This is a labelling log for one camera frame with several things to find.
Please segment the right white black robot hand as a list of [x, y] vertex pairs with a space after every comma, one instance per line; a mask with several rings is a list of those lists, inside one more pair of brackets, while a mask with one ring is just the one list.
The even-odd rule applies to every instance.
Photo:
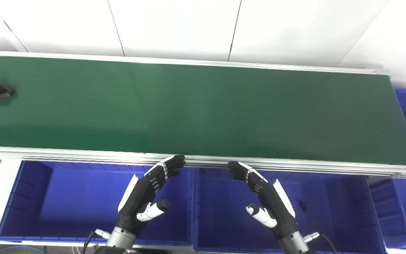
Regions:
[[261, 203], [247, 204], [246, 212], [269, 228], [276, 240], [295, 237], [299, 231], [295, 211], [281, 183], [269, 183], [256, 169], [238, 161], [229, 161], [227, 166], [233, 179], [245, 182]]

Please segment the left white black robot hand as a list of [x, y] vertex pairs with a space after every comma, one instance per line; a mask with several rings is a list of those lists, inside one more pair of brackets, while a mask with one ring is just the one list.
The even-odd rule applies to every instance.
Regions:
[[164, 214], [171, 201], [154, 201], [156, 193], [169, 178], [179, 175], [185, 164], [184, 155], [174, 155], [156, 163], [141, 178], [133, 175], [119, 204], [115, 228], [138, 236], [148, 221]]

